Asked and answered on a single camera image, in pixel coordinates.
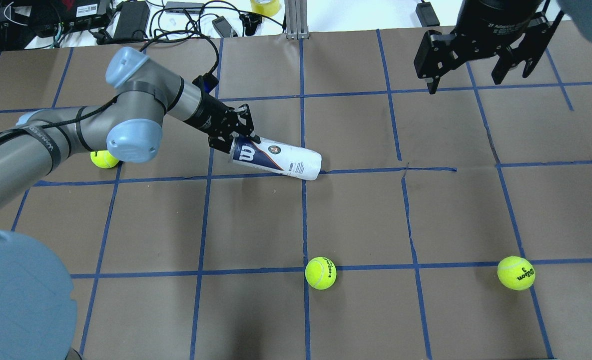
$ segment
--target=wilson logo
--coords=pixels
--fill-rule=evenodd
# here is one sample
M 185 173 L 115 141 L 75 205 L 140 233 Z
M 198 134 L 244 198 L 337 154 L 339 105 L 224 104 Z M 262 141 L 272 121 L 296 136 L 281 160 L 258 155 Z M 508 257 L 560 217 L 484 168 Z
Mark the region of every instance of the wilson logo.
M 240 148 L 240 155 L 239 155 L 238 159 L 243 162 L 252 162 L 252 161 L 254 161 L 254 155 L 255 155 L 254 148 L 247 146 L 247 145 L 243 145 Z
M 536 273 L 533 268 L 531 268 L 529 270 L 527 270 L 525 268 L 522 268 L 522 272 L 524 272 L 524 273 L 522 275 L 520 275 L 520 276 L 517 276 L 516 277 L 516 280 L 519 280 L 520 281 L 520 280 L 522 280 L 524 278 L 531 278 L 531 276 L 533 276 Z

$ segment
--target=white cable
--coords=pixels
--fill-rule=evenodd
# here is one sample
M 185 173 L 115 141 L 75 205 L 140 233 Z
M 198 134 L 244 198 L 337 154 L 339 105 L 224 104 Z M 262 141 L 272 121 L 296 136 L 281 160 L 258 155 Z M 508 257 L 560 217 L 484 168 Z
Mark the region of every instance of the white cable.
M 5 17 L 7 20 L 11 21 L 11 22 L 12 22 L 12 23 L 14 23 L 14 24 L 18 24 L 18 25 L 21 25 L 22 27 L 26 27 L 26 26 L 27 26 L 27 24 L 26 24 L 26 23 L 19 23 L 19 22 L 15 22 L 15 21 L 13 21 L 13 20 L 11 19 L 11 16 L 12 16 L 12 9 L 10 8 L 10 6 L 12 6 L 12 4 L 13 4 L 13 3 L 14 3 L 14 2 L 12 1 L 12 2 L 10 2 L 10 3 L 9 3 L 9 5 L 7 5 L 7 6 L 5 7 L 5 9 L 3 10 L 3 16 L 4 16 L 4 17 Z

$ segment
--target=sticker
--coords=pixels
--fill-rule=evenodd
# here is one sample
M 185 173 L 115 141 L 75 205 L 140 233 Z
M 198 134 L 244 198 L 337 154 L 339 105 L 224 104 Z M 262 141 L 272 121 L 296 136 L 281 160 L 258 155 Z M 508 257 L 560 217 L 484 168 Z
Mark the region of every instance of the sticker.
M 95 15 L 97 13 L 98 5 L 85 5 L 76 8 L 76 18 L 81 16 Z
M 272 146 L 269 146 L 268 150 L 270 153 L 272 153 L 274 155 L 278 155 L 280 153 L 280 146 L 272 145 Z

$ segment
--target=electronic device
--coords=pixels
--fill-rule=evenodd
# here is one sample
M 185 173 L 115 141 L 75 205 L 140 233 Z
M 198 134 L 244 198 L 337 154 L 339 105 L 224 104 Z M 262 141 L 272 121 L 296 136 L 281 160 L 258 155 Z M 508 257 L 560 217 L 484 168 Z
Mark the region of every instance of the electronic device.
M 79 32 L 106 27 L 112 17 L 110 0 L 46 0 L 31 7 L 28 25 L 45 38 L 58 33 L 59 22 L 61 32 Z
M 189 14 L 201 14 L 202 7 L 204 4 L 200 2 L 180 2 L 180 1 L 168 1 L 165 4 L 165 12 L 168 13 L 178 13 L 184 14 L 184 12 L 188 12 Z
M 416 14 L 422 27 L 439 27 L 440 20 L 433 10 L 433 5 L 430 2 L 421 2 L 416 5 Z
M 16 14 L 11 7 L 0 8 L 0 51 L 21 50 L 30 43 L 34 36 L 28 29 L 25 29 L 26 26 L 18 25 L 9 19 L 20 24 L 27 21 L 25 16 Z
M 143 39 L 147 19 L 149 19 L 149 6 L 144 1 L 121 2 L 120 16 L 113 32 L 114 39 Z
M 238 36 L 236 30 L 231 27 L 231 24 L 224 16 L 215 18 L 211 23 L 214 24 L 214 29 L 216 29 L 216 32 L 222 38 L 235 38 Z

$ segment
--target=robotic arm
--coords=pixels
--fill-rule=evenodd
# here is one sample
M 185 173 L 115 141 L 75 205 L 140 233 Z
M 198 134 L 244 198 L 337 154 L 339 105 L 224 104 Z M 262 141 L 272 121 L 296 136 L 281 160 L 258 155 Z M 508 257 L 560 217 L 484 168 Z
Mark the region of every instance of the robotic arm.
M 165 114 L 206 133 L 209 146 L 219 151 L 229 153 L 233 133 L 260 142 L 248 105 L 232 109 L 209 95 L 218 82 L 212 75 L 187 83 L 124 47 L 105 77 L 117 91 L 107 104 L 30 112 L 0 134 L 0 207 L 76 153 L 107 149 L 125 162 L 151 160 L 160 146 Z
M 464 0 L 449 34 L 428 30 L 414 59 L 418 78 L 435 94 L 442 76 L 470 60 L 498 56 L 492 71 L 501 84 L 508 71 L 524 61 L 522 77 L 536 68 L 565 12 L 549 23 L 537 12 L 543 0 Z M 559 0 L 586 38 L 592 41 L 592 0 Z M 512 47 L 524 35 L 520 45 Z

